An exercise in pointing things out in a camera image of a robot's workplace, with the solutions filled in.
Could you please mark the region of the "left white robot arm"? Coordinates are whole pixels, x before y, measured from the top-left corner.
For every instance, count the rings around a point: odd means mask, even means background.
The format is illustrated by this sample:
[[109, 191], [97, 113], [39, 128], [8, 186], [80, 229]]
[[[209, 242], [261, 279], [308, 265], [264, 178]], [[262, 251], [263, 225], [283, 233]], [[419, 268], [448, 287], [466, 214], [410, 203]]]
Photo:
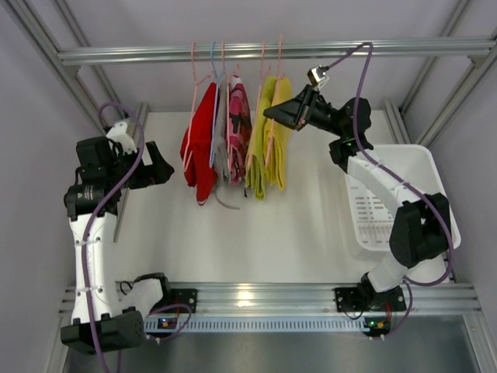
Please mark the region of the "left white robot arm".
[[82, 354], [138, 347], [144, 319], [172, 298], [163, 273], [143, 274], [120, 298], [113, 273], [114, 234], [123, 189], [166, 183], [174, 169], [153, 141], [146, 144], [152, 163], [138, 160], [140, 148], [128, 135], [79, 141], [77, 180], [64, 196], [76, 259], [75, 306], [61, 342]]

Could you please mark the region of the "yellow trousers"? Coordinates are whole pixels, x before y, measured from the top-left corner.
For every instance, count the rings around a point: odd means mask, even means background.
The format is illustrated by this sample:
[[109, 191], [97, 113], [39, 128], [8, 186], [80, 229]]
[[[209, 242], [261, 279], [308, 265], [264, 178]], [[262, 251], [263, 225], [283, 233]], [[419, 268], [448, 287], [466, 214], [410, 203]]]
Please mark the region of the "yellow trousers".
[[[276, 80], [276, 76], [269, 76], [265, 81], [262, 90], [262, 108], [264, 110], [293, 97], [289, 78], [284, 76], [278, 82]], [[270, 149], [269, 163], [266, 167], [265, 175], [271, 186], [277, 185], [280, 190], [284, 190], [286, 186], [287, 143], [290, 138], [290, 129], [266, 117], [263, 119], [265, 120], [263, 125], [263, 165], [266, 164], [265, 159], [268, 149]]]

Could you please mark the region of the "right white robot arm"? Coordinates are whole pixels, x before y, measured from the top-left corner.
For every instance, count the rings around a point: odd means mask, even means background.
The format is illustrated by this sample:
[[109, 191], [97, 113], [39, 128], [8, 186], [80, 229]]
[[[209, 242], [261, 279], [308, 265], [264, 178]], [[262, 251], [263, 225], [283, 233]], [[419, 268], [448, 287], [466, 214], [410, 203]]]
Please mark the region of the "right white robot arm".
[[329, 145], [334, 164], [362, 183], [393, 218], [388, 252], [379, 264], [351, 288], [336, 288], [340, 312], [406, 309], [401, 283], [419, 264], [443, 253], [454, 254], [460, 245], [450, 203], [441, 193], [426, 193], [379, 160], [366, 139], [371, 108], [356, 96], [341, 109], [327, 103], [321, 93], [306, 85], [294, 98], [274, 104], [264, 116], [291, 130], [307, 125], [334, 134]]

